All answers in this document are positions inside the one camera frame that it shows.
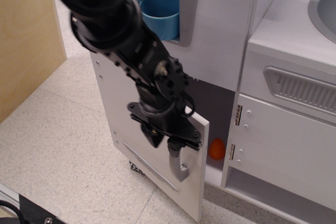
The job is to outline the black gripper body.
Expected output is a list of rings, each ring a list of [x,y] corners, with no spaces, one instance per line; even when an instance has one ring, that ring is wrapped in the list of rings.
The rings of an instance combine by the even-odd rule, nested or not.
[[[189,121],[182,117],[173,105],[163,111],[155,113],[145,110],[141,103],[131,102],[127,106],[131,119],[140,123],[149,124],[164,136],[179,137],[194,150],[199,150],[201,146],[201,133]]]

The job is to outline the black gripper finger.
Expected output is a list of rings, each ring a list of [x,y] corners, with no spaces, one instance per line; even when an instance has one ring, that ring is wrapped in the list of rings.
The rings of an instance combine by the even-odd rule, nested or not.
[[[180,156],[180,151],[185,147],[185,142],[179,137],[170,137],[167,141],[170,156],[177,158]]]
[[[155,129],[151,125],[145,124],[145,123],[141,124],[141,130],[142,130],[144,136],[149,141],[149,143],[154,148],[157,148],[161,144],[161,142],[164,138],[164,135],[160,131],[158,131],[157,129]]]

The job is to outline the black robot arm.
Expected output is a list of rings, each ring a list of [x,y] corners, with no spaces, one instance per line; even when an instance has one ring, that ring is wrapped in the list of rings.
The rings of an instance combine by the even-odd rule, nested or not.
[[[150,144],[167,136],[174,158],[184,147],[199,150],[201,134],[189,121],[185,92],[189,77],[142,19],[137,0],[61,0],[70,10],[71,29],[80,44],[100,53],[135,82],[138,102],[128,104]]]

